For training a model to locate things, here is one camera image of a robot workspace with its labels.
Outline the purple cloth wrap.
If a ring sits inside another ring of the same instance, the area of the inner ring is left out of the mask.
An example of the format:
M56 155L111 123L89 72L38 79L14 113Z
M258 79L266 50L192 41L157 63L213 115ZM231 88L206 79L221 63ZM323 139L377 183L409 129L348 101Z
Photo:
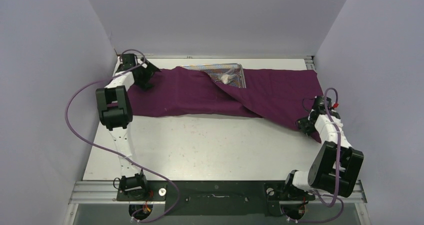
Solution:
M150 79L152 88L142 90L132 85L128 97L136 116L264 118L297 130L296 121L308 116L313 99L323 95L313 70L245 69L243 73L246 87L238 88L213 81L203 71L163 69Z

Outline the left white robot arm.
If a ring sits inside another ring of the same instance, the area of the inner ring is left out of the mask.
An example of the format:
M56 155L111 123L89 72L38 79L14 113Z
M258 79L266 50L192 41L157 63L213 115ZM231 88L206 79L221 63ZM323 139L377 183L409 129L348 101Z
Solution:
M143 91L151 89L150 79L160 69L134 52L126 50L119 56L115 77L105 87L98 88L95 96L100 123L111 135L119 157L118 193L137 201L146 199L151 192L143 170L134 163L137 157L129 135L133 110L128 90L133 85Z

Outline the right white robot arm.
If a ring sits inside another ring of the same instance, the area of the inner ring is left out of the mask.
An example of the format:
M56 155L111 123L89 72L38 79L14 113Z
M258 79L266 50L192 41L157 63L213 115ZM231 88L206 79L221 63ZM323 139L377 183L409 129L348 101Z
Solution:
M308 116L296 121L307 136L318 135L321 148L308 171L292 170L282 192L287 200L313 197L316 193L349 197L355 187L364 154L352 147L340 115L329 97L316 96Z

